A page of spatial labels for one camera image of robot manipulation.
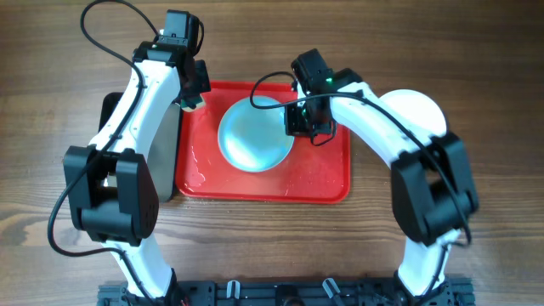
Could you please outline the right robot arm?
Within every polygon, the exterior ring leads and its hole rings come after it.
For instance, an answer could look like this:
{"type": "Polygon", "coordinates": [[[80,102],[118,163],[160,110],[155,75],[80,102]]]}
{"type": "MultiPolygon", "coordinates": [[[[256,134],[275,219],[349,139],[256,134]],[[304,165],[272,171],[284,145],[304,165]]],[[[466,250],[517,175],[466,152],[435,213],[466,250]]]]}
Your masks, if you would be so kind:
{"type": "Polygon", "coordinates": [[[376,96],[350,69],[292,70],[297,100],[287,105],[286,128],[307,137],[325,123],[340,124],[374,150],[390,170],[394,218],[406,236],[395,272],[394,301],[423,305],[452,294],[445,278],[451,248],[479,208],[464,143],[447,128],[429,97],[413,90],[376,96]]]}

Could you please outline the light blue plate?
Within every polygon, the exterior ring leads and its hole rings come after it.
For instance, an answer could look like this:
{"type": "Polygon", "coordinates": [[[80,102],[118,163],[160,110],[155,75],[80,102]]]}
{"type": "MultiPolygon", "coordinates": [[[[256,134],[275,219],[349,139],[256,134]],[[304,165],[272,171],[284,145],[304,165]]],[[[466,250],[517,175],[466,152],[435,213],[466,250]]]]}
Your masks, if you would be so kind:
{"type": "Polygon", "coordinates": [[[218,146],[233,167],[249,173],[268,171],[282,163],[294,145],[279,102],[256,95],[234,103],[218,126],[218,146]]]}

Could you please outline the white plate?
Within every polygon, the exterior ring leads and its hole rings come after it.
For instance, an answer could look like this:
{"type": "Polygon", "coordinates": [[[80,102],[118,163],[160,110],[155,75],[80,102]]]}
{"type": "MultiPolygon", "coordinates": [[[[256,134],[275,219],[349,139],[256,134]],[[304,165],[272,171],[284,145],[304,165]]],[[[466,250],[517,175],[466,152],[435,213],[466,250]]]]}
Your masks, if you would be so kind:
{"type": "Polygon", "coordinates": [[[396,89],[380,100],[411,125],[442,136],[447,131],[445,115],[426,94],[411,89],[396,89]]]}

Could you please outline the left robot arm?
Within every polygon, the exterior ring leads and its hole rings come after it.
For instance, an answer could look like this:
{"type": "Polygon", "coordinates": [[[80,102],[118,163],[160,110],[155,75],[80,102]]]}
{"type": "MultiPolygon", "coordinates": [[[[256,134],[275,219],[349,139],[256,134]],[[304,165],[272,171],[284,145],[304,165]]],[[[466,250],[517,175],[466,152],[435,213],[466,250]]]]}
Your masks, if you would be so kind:
{"type": "Polygon", "coordinates": [[[110,117],[85,147],[65,153],[66,189],[74,227],[110,252],[127,278],[133,305],[183,305],[187,299],[153,235],[159,197],[148,166],[153,139],[170,104],[204,105],[206,64],[195,56],[201,38],[160,35],[129,60],[130,81],[110,117]]]}

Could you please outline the green yellow sponge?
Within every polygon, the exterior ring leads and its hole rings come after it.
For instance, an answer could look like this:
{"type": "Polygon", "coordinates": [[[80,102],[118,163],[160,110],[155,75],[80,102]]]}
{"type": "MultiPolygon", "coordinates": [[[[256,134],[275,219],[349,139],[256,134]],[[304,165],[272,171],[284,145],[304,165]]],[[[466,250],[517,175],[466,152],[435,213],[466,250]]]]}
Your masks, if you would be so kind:
{"type": "Polygon", "coordinates": [[[180,100],[180,107],[185,112],[197,111],[206,105],[201,95],[184,97],[180,100]]]}

